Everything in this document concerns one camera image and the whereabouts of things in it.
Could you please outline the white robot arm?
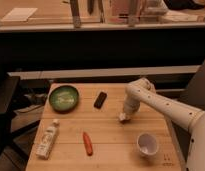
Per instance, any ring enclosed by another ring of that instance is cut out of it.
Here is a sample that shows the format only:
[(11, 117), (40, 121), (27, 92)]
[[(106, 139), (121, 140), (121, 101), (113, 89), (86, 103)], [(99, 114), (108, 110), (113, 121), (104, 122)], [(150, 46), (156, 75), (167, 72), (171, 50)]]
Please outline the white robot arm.
[(129, 121), (140, 103), (152, 107), (191, 134), (186, 167), (189, 171), (205, 171), (205, 110), (157, 94), (146, 78), (128, 83), (125, 92), (120, 121)]

